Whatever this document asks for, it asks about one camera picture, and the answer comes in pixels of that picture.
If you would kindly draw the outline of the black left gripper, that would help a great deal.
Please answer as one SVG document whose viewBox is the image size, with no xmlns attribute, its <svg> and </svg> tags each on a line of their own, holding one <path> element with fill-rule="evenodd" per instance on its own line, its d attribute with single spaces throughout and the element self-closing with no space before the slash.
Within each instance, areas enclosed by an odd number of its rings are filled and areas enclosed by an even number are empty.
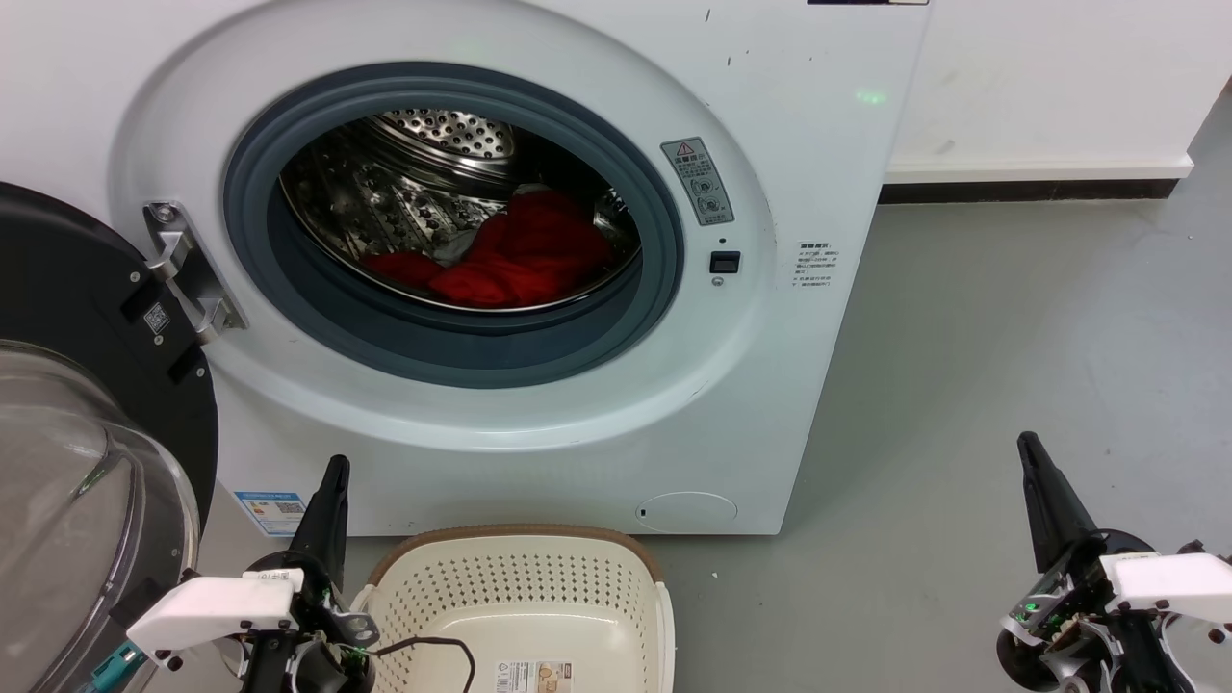
<svg viewBox="0 0 1232 693">
<path fill-rule="evenodd" d="M 375 642 L 370 617 L 342 612 L 350 460 L 333 455 L 309 499 L 288 550 L 253 564 L 255 571 L 301 568 L 302 588 L 291 599 L 290 620 L 243 628 L 243 692 L 371 692 L 375 665 L 361 654 L 360 634 Z"/>
</svg>

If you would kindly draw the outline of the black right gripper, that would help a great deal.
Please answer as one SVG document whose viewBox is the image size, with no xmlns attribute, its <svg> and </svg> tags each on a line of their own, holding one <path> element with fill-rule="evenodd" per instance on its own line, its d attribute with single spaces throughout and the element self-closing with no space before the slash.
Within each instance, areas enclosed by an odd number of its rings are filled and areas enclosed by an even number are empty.
<svg viewBox="0 0 1232 693">
<path fill-rule="evenodd" d="M 1168 602 L 1133 608 L 1114 596 L 1105 564 L 1153 557 L 1129 531 L 1096 523 L 1039 434 L 1016 437 L 1036 583 L 1002 621 L 997 658 L 1034 692 L 1193 692 L 1167 644 Z"/>
</svg>

